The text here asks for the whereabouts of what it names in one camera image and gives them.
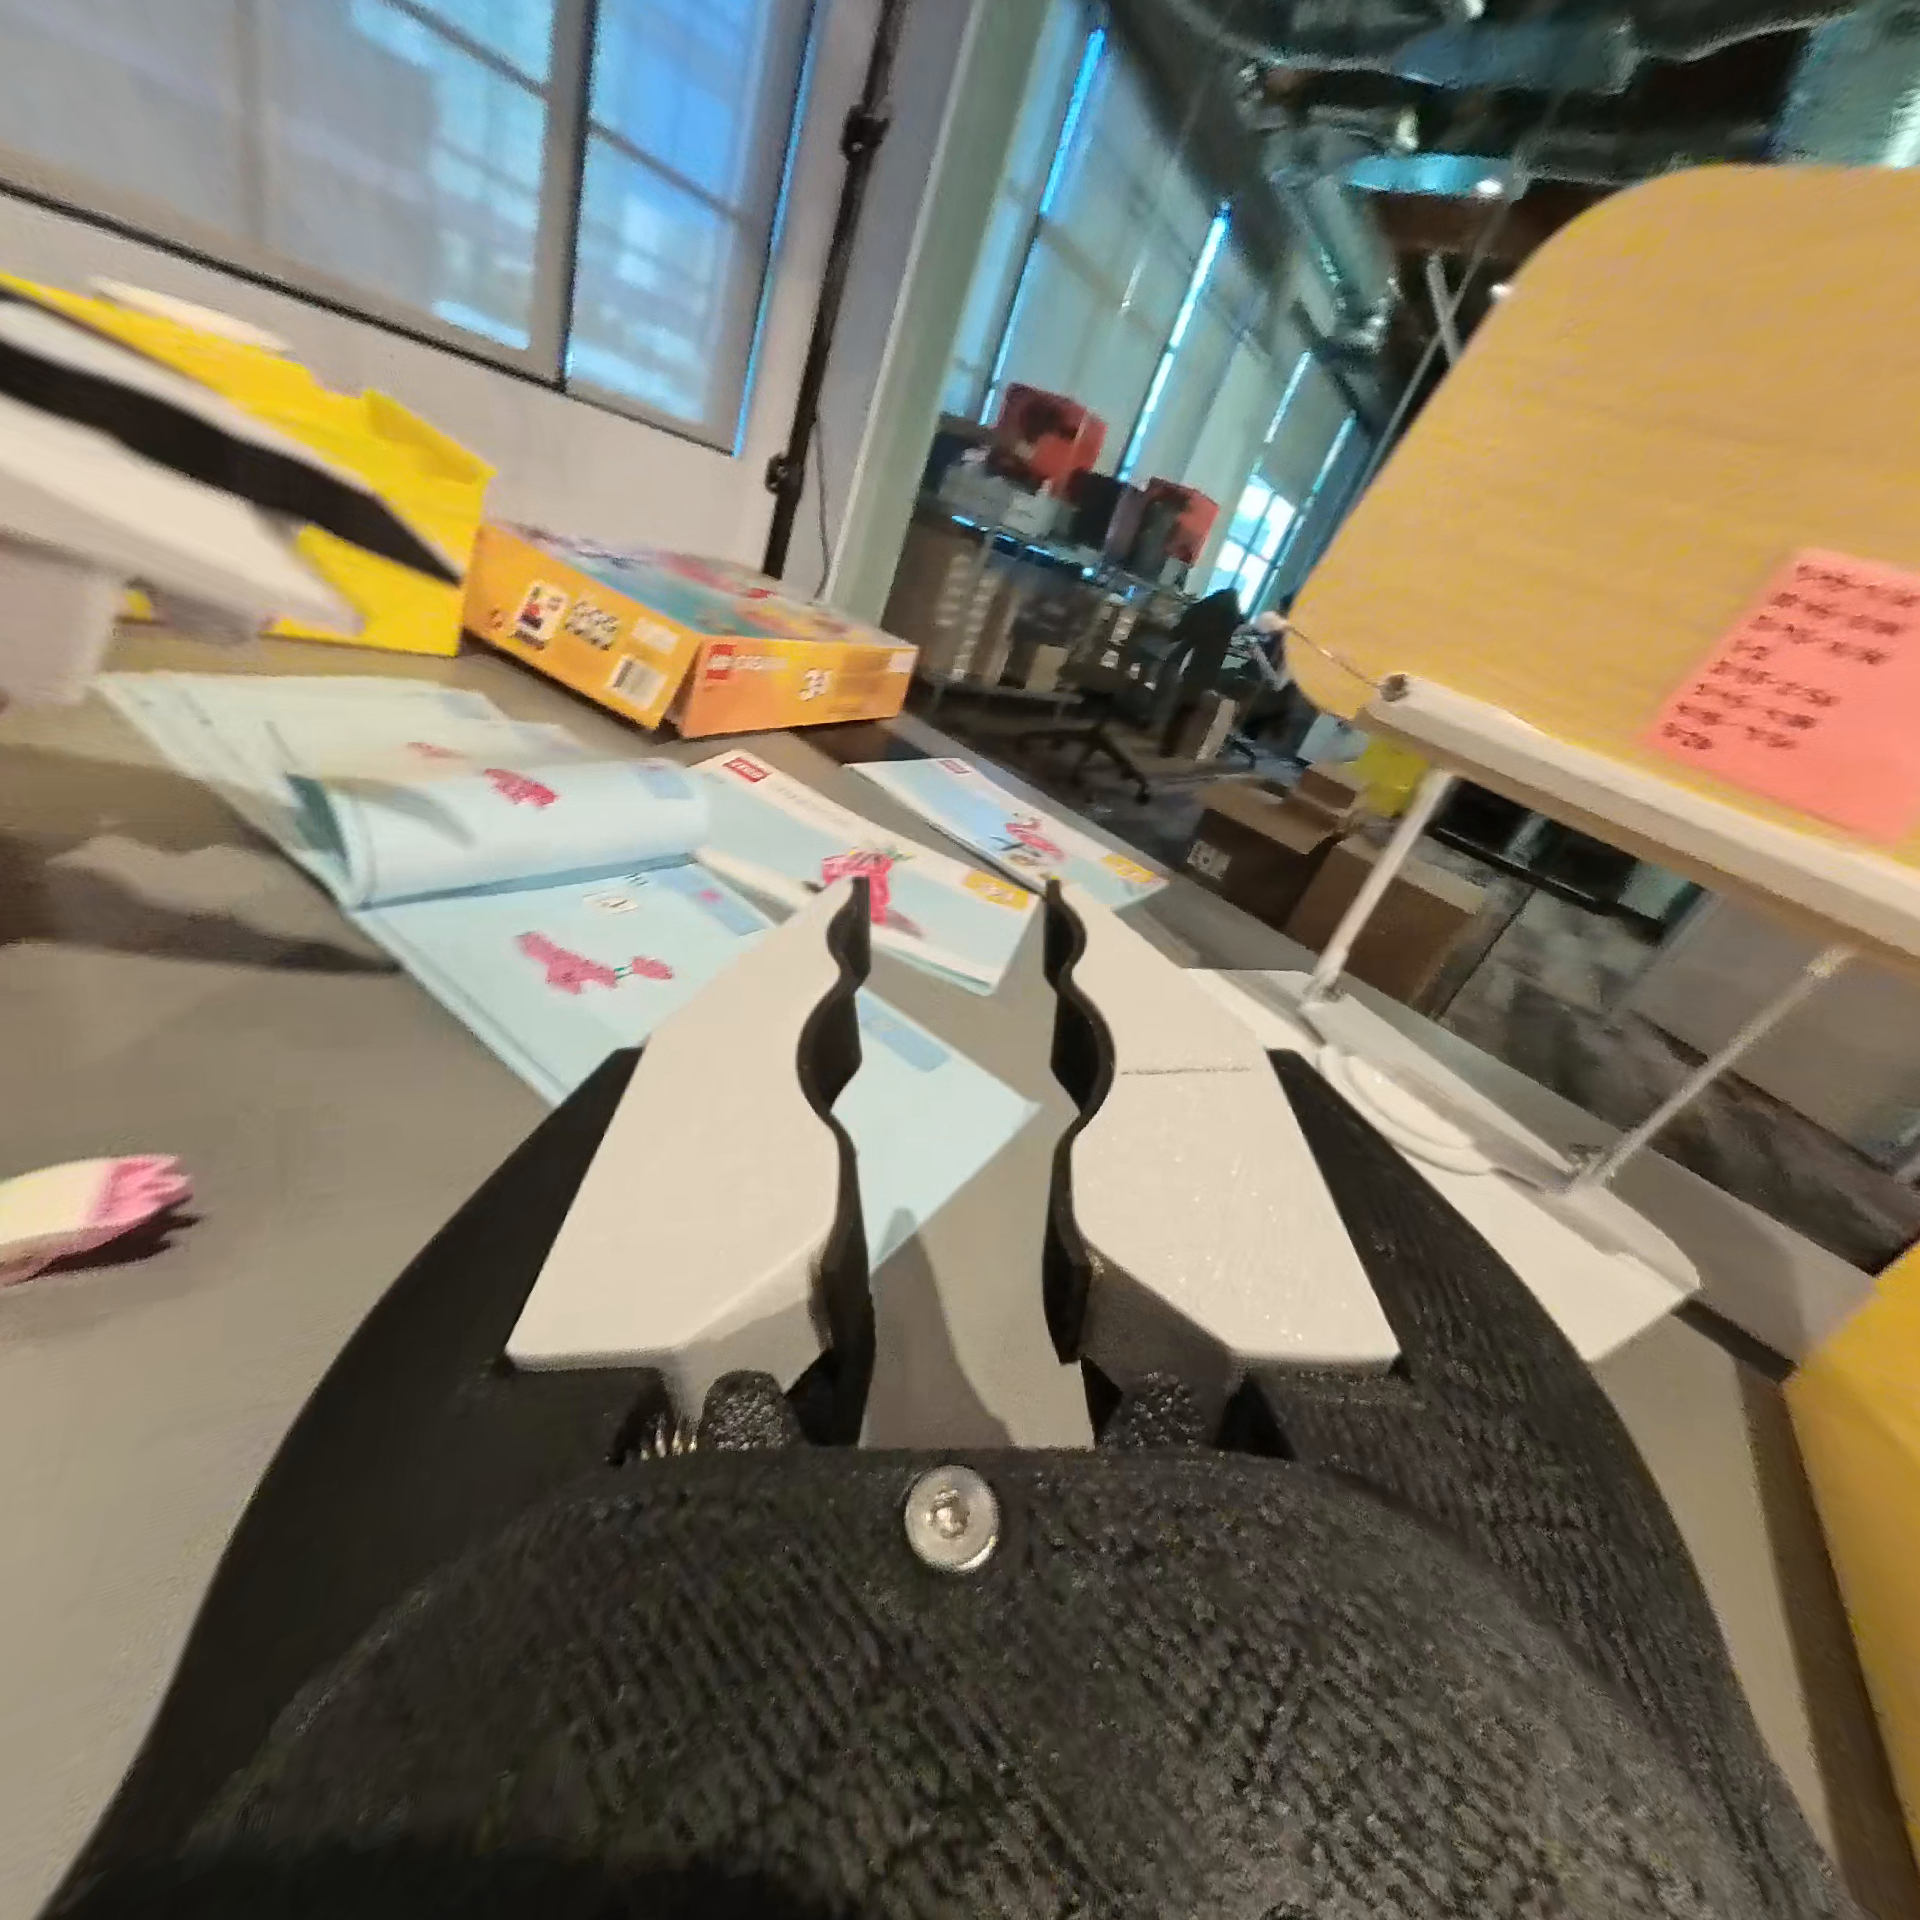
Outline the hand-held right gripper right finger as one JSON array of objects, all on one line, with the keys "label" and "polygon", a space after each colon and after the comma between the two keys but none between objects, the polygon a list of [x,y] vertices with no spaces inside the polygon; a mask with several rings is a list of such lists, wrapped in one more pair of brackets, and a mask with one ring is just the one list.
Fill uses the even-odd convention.
[{"label": "hand-held right gripper right finger", "polygon": [[1384,1372],[1401,1346],[1258,1031],[1083,886],[1043,900],[1043,1306],[1099,1374]]}]

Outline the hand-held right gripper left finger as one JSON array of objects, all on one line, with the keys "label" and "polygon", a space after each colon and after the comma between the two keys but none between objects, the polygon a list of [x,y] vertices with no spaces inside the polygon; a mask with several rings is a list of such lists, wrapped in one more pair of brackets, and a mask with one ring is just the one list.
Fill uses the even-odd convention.
[{"label": "hand-held right gripper left finger", "polygon": [[871,884],[832,883],[641,1050],[509,1336],[519,1372],[651,1370],[677,1411],[730,1374],[829,1411],[873,1380],[858,1151],[834,1102],[859,1069]]}]

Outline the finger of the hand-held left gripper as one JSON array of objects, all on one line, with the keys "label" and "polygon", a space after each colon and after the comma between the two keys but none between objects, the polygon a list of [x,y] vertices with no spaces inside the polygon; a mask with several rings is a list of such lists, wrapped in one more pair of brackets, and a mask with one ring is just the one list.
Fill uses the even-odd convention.
[{"label": "finger of the hand-held left gripper", "polygon": [[134,453],[98,427],[2,402],[2,694],[75,702],[143,587],[221,631],[278,620],[361,629],[301,550],[296,523]]},{"label": "finger of the hand-held left gripper", "polygon": [[2,396],[86,427],[189,483],[273,516],[317,525],[385,563],[455,586],[447,546],[370,483],[242,411],[161,358],[74,320],[39,294],[2,293]]}]

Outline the light blue instruction booklet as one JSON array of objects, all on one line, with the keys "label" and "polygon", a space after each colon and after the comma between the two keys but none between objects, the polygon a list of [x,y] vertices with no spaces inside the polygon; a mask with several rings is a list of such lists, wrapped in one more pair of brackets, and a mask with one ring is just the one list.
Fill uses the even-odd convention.
[{"label": "light blue instruction booklet", "polygon": [[550,1102],[799,912],[704,863],[693,763],[599,757],[481,693],[178,672],[98,690]]}]

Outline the yellow plastic bin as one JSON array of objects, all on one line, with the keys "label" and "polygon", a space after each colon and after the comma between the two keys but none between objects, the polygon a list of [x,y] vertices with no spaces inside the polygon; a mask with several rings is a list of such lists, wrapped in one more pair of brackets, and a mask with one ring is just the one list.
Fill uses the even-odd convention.
[{"label": "yellow plastic bin", "polygon": [[438,546],[455,580],[464,576],[493,466],[400,400],[334,390],[269,336],[208,309],[161,298],[139,303],[134,293],[78,294],[13,272],[2,284],[8,302],[134,350],[326,456]]},{"label": "yellow plastic bin", "polygon": [[313,639],[385,656],[454,658],[464,643],[467,572],[478,527],[481,519],[475,515],[433,525],[434,534],[449,538],[451,582],[430,580],[410,567],[326,534],[321,527],[305,527],[298,538],[298,550],[350,604],[355,621],[345,627],[278,618],[264,627],[239,629],[229,620],[199,608],[167,608],[138,590],[128,591],[126,612],[139,623],[216,639]]}]

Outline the large window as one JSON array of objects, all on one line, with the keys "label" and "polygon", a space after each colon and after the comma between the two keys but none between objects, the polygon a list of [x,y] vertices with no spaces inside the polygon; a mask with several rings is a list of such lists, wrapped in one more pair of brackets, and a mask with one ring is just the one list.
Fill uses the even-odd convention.
[{"label": "large window", "polygon": [[735,453],[815,13],[6,2],[6,180]]}]

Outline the cardboard box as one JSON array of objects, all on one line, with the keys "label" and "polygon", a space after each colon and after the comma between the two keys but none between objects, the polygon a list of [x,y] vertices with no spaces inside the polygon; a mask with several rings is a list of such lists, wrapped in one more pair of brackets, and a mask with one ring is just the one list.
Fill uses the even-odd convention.
[{"label": "cardboard box", "polygon": [[[1322,952],[1376,859],[1378,848],[1357,835],[1330,840],[1287,912],[1287,936]],[[1477,878],[1410,856],[1354,942],[1349,972],[1393,1002],[1424,1007],[1493,902]]]},{"label": "cardboard box", "polygon": [[1347,831],[1341,814],[1259,780],[1201,788],[1182,870],[1270,927],[1286,927]]}]

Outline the closed booklet with flamingo print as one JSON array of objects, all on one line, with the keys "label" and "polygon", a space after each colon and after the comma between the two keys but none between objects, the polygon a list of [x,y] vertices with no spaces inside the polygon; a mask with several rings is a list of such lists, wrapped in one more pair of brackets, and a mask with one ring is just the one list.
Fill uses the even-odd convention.
[{"label": "closed booklet with flamingo print", "polygon": [[1141,859],[1106,848],[1083,827],[1019,798],[965,758],[878,758],[850,773],[1033,894],[1056,880],[1106,908],[1126,908],[1152,899],[1166,884]]}]

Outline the black office chair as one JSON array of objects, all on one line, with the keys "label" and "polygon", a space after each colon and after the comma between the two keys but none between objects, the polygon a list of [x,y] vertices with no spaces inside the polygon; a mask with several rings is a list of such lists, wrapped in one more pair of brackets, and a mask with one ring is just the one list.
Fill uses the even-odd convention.
[{"label": "black office chair", "polygon": [[1078,676],[1089,699],[1089,732],[1071,780],[1083,783],[1093,762],[1106,762],[1145,803],[1157,780],[1199,765],[1186,739],[1242,621],[1240,590],[1219,587],[1166,629],[1143,621],[1127,639],[1095,643]]}]

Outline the black stand pole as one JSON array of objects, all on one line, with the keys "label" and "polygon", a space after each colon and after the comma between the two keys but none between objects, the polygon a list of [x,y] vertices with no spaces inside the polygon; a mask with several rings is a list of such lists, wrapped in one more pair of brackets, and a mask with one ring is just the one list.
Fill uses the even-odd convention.
[{"label": "black stand pole", "polygon": [[784,443],[770,456],[765,472],[765,485],[776,508],[760,570],[778,580],[784,576],[795,523],[800,519],[810,453],[824,415],[822,408],[832,362],[832,344],[849,293],[858,230],[875,157],[891,126],[889,87],[897,70],[897,55],[909,10],[909,2],[882,2],[878,7],[866,70],[839,130],[837,151],[843,163],[843,180],[834,204],[831,247],[808,334],[795,408]]}]

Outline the pink white brick assembly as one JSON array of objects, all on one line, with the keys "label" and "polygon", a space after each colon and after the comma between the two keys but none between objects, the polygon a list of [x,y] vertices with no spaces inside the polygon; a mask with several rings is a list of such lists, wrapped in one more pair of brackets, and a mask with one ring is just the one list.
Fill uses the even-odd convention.
[{"label": "pink white brick assembly", "polygon": [[2,1287],[147,1230],[190,1200],[174,1156],[78,1159],[2,1182]]}]

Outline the red 3D printer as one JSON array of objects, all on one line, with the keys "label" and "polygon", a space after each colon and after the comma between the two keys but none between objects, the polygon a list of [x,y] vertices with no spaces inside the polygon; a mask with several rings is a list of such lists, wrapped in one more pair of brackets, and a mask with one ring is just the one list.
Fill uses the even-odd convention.
[{"label": "red 3D printer", "polygon": [[1134,567],[1161,576],[1166,567],[1189,570],[1214,532],[1219,502],[1203,488],[1152,476],[1143,488]]},{"label": "red 3D printer", "polygon": [[992,466],[1025,492],[1067,498],[1097,466],[1109,427],[1083,402],[1010,382],[992,422]]}]

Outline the yellow box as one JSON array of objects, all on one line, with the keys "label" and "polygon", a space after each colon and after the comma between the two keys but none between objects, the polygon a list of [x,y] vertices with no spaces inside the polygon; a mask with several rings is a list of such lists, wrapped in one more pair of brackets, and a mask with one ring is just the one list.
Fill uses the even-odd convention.
[{"label": "yellow box", "polygon": [[1785,1382],[1792,1430],[1919,1844],[1919,1251]]}]

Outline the pink sticky note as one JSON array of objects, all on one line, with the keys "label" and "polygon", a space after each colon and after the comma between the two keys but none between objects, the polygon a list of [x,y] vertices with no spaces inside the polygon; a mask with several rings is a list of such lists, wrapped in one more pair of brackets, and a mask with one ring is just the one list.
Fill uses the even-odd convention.
[{"label": "pink sticky note", "polygon": [[1919,818],[1919,576],[1802,548],[1691,662],[1641,746],[1878,848]]}]

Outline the wooden book stand white base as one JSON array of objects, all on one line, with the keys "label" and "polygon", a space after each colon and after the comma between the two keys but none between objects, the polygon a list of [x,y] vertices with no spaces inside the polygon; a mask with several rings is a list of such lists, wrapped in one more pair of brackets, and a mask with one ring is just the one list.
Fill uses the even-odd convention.
[{"label": "wooden book stand white base", "polygon": [[1917,968],[1917,831],[1878,848],[1641,746],[1792,552],[1917,572],[1917,195],[1718,164],[1581,214],[1290,620],[1309,699],[1431,763],[1386,874],[1465,776],[1814,940],[1695,1087],[1847,965]]}]

